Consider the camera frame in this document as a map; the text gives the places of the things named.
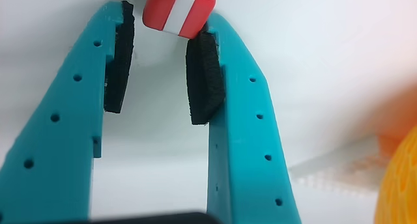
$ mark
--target white surface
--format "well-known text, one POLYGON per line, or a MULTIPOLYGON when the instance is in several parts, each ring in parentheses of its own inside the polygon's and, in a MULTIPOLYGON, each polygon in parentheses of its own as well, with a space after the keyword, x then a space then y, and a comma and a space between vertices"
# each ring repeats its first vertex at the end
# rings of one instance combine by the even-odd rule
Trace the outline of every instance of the white surface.
MULTIPOLYGON (((3 157, 106 0, 0 1, 3 157)), ((288 165, 366 135, 366 117, 416 80, 417 0, 217 0, 216 8, 268 79, 288 165)), ((136 35, 122 114, 104 117, 93 217, 204 208, 207 127, 190 125, 186 41, 140 23, 136 35)), ((294 191, 304 223, 371 223, 374 197, 294 191)))
POLYGON ((164 25, 164 31, 179 35, 195 0, 175 0, 164 25))

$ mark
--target mounting hole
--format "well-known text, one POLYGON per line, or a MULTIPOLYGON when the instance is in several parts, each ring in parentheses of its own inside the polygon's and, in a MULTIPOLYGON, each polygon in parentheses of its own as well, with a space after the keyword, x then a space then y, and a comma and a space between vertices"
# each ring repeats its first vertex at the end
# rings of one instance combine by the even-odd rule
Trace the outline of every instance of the mounting hole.
POLYGON ((26 169, 32 169, 32 167, 35 165, 35 163, 33 162, 33 160, 32 159, 27 159, 27 160, 25 160, 25 162, 23 163, 23 166, 26 168, 26 169))
POLYGON ((282 200, 281 199, 275 199, 276 206, 282 206, 282 200))
POLYGON ((79 74, 74 75, 72 78, 74 78, 74 81, 81 81, 81 79, 83 79, 83 77, 79 74))
POLYGON ((59 121, 59 114, 52 114, 51 115, 51 121, 52 122, 58 122, 59 121))
POLYGON ((94 46, 99 47, 102 45, 102 41, 94 41, 93 44, 94 46))

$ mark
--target red cube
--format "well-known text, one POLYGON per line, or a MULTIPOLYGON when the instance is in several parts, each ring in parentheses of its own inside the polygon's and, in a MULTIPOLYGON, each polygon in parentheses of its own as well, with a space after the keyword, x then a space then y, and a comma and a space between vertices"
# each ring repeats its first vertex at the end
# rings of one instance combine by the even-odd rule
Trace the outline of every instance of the red cube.
POLYGON ((142 21, 152 29, 194 38, 215 4, 216 0, 146 0, 142 21))

